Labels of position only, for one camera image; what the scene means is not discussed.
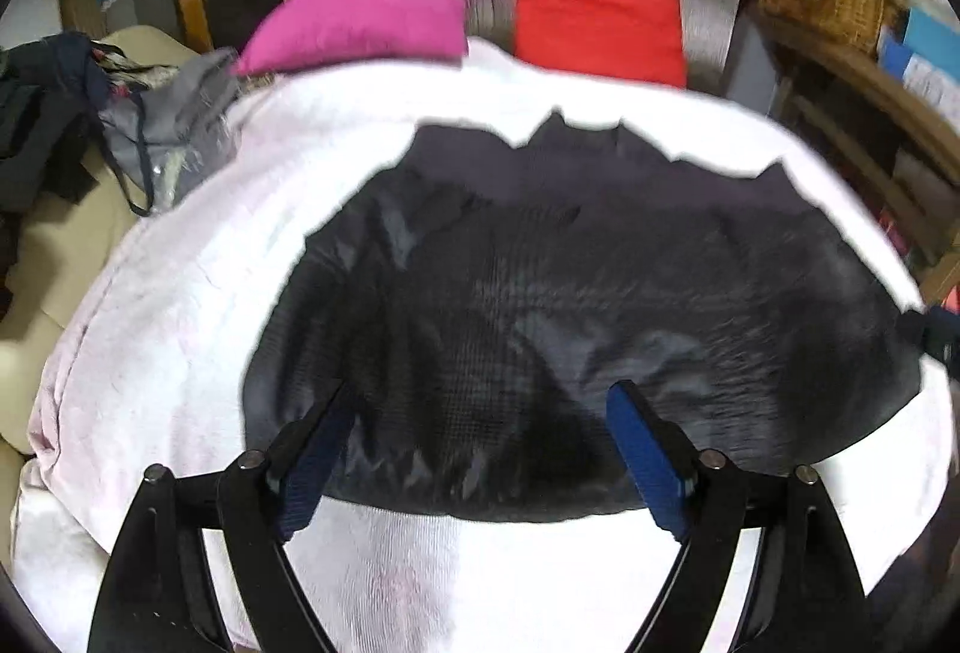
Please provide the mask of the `black quilted jacket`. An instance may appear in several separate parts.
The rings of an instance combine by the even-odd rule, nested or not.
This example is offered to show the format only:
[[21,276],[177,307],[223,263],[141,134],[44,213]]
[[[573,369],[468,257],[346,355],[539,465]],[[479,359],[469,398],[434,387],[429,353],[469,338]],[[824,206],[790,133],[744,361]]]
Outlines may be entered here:
[[529,143],[418,128],[304,243],[242,387],[270,444],[356,403],[329,490],[479,522],[640,505],[605,427],[635,383],[698,447],[779,474],[919,393],[898,307],[781,165],[737,178],[560,115]]

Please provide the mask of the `pile of dark clothes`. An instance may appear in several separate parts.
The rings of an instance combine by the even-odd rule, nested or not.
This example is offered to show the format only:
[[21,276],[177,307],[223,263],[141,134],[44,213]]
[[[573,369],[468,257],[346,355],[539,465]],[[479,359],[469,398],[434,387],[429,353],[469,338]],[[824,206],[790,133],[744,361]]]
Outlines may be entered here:
[[2,271],[18,261],[21,226],[39,194],[76,204],[93,190],[83,157],[98,136],[110,82],[82,32],[2,53]]

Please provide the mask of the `wooden side table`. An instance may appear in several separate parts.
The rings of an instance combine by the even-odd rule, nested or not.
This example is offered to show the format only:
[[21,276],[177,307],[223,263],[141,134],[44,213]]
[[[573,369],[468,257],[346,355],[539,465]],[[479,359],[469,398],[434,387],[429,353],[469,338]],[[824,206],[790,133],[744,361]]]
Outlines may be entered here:
[[958,134],[868,56],[754,15],[778,84],[770,115],[861,196],[924,302],[958,297]]

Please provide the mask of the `white bed blanket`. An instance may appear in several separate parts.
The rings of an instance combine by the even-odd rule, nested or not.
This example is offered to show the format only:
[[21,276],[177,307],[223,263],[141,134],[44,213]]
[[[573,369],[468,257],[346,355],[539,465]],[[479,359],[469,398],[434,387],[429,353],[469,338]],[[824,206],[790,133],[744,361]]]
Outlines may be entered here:
[[[551,112],[594,130],[625,123],[726,175],[781,164],[895,302],[919,304],[850,188],[797,137],[726,100],[536,70],[483,40],[452,68],[371,61],[282,79],[231,110],[235,162],[125,236],[47,360],[11,572],[60,648],[85,648],[143,470],[218,471],[241,453],[247,359],[306,235],[394,164],[420,121],[523,144]],[[288,552],[343,650],[619,651],[675,550],[646,511],[489,525],[331,500]]]

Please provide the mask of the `blue fashion box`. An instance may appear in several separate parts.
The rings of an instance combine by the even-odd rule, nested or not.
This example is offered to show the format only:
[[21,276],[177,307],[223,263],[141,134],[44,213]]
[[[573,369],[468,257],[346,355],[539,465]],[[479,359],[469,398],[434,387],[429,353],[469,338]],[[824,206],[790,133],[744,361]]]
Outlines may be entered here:
[[910,8],[893,26],[882,27],[877,61],[885,73],[903,79],[910,63],[917,59],[950,77],[953,82],[958,81],[957,29],[940,22],[923,9]]

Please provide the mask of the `red pillow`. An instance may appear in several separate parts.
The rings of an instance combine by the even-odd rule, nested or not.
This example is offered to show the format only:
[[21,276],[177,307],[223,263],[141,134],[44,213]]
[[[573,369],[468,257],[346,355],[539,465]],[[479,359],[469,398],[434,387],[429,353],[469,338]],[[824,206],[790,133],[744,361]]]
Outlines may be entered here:
[[686,84],[680,0],[516,0],[514,53],[545,70]]

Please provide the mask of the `grey garment bag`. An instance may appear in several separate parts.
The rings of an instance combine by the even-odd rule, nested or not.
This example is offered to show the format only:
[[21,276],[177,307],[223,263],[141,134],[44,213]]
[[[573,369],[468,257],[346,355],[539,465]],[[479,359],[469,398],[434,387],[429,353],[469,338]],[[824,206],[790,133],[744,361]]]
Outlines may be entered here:
[[174,208],[235,159],[239,144],[226,112],[241,95],[238,54],[218,48],[179,68],[135,66],[98,110],[107,167],[133,214]]

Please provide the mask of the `magenta pillow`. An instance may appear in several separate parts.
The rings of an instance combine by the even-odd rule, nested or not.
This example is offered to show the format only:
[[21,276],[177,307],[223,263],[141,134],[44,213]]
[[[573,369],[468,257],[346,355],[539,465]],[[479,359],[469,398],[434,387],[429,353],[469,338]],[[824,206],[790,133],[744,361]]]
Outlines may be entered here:
[[285,0],[242,48],[235,73],[296,73],[363,59],[457,63],[466,0]]

